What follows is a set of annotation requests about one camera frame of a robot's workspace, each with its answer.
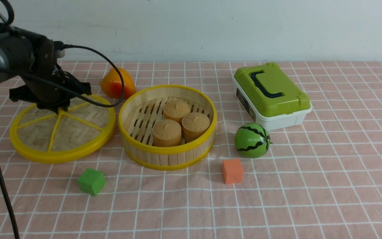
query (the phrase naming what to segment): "orange mango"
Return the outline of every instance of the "orange mango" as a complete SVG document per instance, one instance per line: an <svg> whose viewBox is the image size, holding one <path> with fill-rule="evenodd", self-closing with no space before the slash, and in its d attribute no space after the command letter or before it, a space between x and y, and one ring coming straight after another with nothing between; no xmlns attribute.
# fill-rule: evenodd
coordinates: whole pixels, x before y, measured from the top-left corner
<svg viewBox="0 0 382 239"><path fill-rule="evenodd" d="M128 71L123 68L117 68L123 78L125 85L124 99L131 97L136 93L136 87L134 80ZM101 90L110 98L119 99L122 96L122 82L120 76L114 68L111 68L109 72L100 81Z"/></svg>

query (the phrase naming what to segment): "green cube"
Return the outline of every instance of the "green cube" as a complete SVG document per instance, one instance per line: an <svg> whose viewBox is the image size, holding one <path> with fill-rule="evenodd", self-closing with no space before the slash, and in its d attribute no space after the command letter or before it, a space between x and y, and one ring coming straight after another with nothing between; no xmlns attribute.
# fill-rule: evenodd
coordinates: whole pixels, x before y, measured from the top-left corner
<svg viewBox="0 0 382 239"><path fill-rule="evenodd" d="M82 192L96 196L106 184L104 174L95 169L87 168L78 179Z"/></svg>

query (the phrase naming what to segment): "black handle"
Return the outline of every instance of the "black handle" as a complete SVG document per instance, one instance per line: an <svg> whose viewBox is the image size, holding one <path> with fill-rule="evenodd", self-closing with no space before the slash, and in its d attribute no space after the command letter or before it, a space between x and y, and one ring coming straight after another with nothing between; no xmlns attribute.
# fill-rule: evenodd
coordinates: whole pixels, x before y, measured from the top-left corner
<svg viewBox="0 0 382 239"><path fill-rule="evenodd" d="M264 71L257 71L257 72L253 72L252 74L250 74L250 77L251 79L253 80L253 82L256 84L256 86L260 89L260 91L262 91L262 93L268 97L268 98L277 98L277 97L281 97L282 96L282 93L281 92L277 92L277 93L274 93L274 94L271 94L269 93L263 86L262 84L259 82L259 80L256 79L256 75L258 74L263 74Z"/></svg>

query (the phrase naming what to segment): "toy watermelon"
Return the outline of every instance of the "toy watermelon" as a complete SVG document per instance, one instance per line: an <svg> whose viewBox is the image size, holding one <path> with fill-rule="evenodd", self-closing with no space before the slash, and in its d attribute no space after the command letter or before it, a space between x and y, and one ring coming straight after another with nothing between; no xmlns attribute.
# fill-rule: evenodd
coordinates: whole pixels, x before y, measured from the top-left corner
<svg viewBox="0 0 382 239"><path fill-rule="evenodd" d="M256 123L241 126L235 133L234 142L238 153L246 158L264 155L272 144L269 133Z"/></svg>

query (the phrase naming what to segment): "label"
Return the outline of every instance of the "label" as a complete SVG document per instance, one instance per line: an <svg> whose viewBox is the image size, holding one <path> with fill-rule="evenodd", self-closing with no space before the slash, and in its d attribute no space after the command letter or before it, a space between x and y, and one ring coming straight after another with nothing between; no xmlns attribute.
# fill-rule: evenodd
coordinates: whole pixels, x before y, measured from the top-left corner
<svg viewBox="0 0 382 239"><path fill-rule="evenodd" d="M244 97L244 95L241 93L240 89L237 88L237 91L235 93L235 96L240 101L241 105L244 107L245 111L248 115L250 115L250 118L253 122L256 122L256 114L254 113L253 109L248 104L248 101Z"/></svg>

